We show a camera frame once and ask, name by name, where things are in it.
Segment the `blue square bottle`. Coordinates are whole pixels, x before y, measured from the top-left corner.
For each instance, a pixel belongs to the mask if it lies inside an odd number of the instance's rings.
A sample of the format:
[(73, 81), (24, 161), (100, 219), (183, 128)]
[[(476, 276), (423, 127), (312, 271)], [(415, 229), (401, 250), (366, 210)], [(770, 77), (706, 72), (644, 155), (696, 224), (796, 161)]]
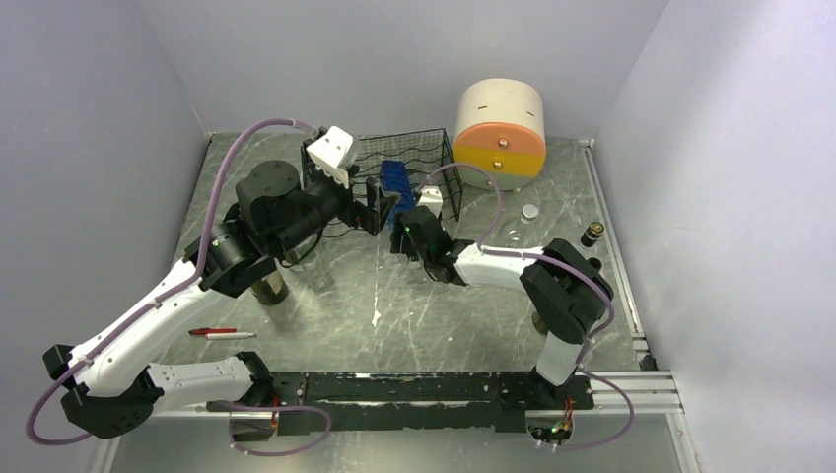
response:
[(401, 161), (384, 160), (380, 167), (380, 181), (384, 191), (395, 192), (399, 195), (397, 203), (387, 218), (387, 223), (393, 230), (395, 217), (415, 207), (413, 187), (406, 164)]

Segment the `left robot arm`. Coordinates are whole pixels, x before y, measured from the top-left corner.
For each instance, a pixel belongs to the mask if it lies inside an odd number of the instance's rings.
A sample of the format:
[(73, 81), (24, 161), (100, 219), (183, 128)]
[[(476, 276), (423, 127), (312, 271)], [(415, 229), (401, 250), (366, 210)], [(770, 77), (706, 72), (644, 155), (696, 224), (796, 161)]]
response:
[(157, 356), (202, 311), (266, 288), (289, 253), (309, 256), (331, 221), (377, 234), (399, 198), (368, 179), (358, 201), (351, 184), (323, 171), (303, 185), (298, 170), (283, 161), (257, 165), (236, 194), (224, 222), (195, 240), (132, 313), (85, 343), (44, 354), (49, 375), (64, 387), (60, 404), (71, 424), (112, 439), (155, 412), (189, 404), (272, 405), (273, 377), (253, 352), (191, 365), (160, 365)]

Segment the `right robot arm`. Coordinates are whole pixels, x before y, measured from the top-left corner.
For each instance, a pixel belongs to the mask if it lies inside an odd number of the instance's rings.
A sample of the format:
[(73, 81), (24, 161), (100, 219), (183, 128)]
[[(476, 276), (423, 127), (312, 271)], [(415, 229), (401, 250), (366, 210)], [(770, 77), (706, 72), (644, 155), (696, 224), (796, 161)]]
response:
[(454, 239), (439, 217), (419, 206), (395, 217), (391, 251), (419, 261), (434, 282), (496, 286), (528, 297), (547, 329), (531, 384), (534, 400), (545, 408), (568, 397), (568, 380), (592, 338), (614, 318), (613, 290), (600, 266), (561, 238), (532, 248)]

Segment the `clear glass bottle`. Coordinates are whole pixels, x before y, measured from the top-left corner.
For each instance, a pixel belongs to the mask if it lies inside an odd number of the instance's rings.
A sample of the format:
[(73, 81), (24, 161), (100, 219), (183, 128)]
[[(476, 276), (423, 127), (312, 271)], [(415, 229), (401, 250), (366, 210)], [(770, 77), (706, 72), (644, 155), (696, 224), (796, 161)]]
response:
[(322, 251), (314, 249), (302, 262), (304, 273), (311, 289), (320, 293), (328, 290), (333, 284), (333, 278), (328, 269), (328, 263)]

